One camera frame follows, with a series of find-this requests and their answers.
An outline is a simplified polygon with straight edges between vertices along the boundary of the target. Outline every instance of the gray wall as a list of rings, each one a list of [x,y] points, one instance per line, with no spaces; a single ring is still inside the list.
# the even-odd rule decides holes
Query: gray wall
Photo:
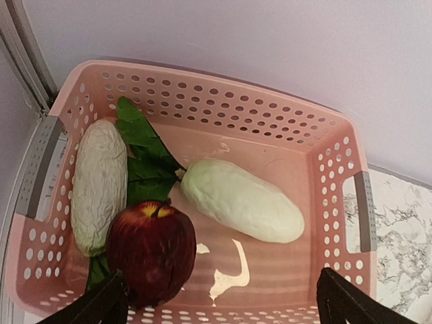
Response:
[[[38,115],[0,50],[0,223]]]
[[[104,56],[278,88],[344,112],[370,163],[432,184],[432,1],[23,0],[58,85]]]

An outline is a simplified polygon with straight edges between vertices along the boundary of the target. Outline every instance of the red fruit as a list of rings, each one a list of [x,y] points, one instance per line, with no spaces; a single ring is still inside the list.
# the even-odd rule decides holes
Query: red fruit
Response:
[[[137,307],[174,298],[192,273],[195,255],[194,226],[169,202],[145,201],[125,209],[107,236],[109,269],[123,272],[129,303]]]

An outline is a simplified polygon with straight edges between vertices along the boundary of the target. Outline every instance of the black object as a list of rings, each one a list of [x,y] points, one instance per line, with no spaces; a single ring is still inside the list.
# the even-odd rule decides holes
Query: black object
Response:
[[[375,302],[330,268],[321,270],[317,302],[321,324],[416,324]]]
[[[128,286],[122,272],[117,270],[38,324],[126,324],[127,320]]]

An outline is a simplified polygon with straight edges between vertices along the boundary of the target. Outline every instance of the white wall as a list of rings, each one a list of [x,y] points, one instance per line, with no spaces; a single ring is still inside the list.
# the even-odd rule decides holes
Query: white wall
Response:
[[[38,115],[0,50],[0,224]]]
[[[23,0],[58,85],[104,56],[160,61],[338,109],[370,163],[432,184],[430,0]]]

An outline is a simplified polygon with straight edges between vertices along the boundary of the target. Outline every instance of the marble surface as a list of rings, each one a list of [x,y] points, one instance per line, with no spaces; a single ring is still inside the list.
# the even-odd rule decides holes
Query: marble surface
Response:
[[[370,170],[378,235],[377,300],[419,324],[432,324],[432,190]],[[347,242],[359,252],[354,182],[344,185]],[[24,323],[41,319],[26,314]]]

